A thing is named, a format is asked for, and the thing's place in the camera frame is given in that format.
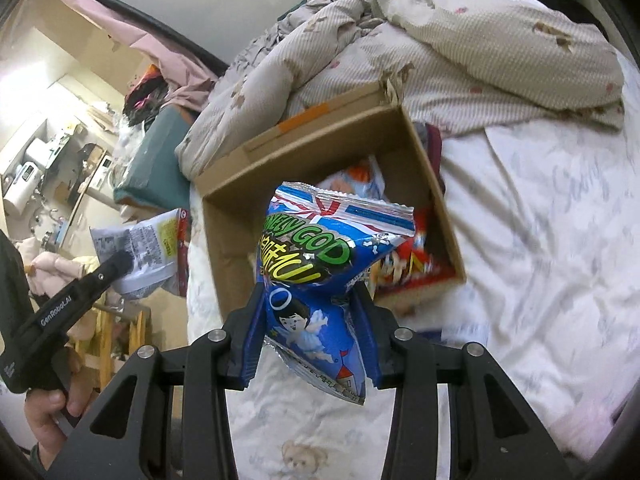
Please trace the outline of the person left hand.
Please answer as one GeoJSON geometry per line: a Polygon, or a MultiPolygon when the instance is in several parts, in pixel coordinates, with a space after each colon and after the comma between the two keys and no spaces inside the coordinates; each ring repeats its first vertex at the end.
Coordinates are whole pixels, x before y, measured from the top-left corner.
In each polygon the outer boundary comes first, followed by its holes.
{"type": "Polygon", "coordinates": [[[67,441],[55,415],[66,408],[73,417],[82,417],[98,397],[91,370],[85,367],[81,357],[72,348],[66,348],[66,356],[70,368],[68,393],[60,389],[32,389],[26,394],[24,413],[37,440],[30,460],[43,471],[49,469],[67,441]]]}

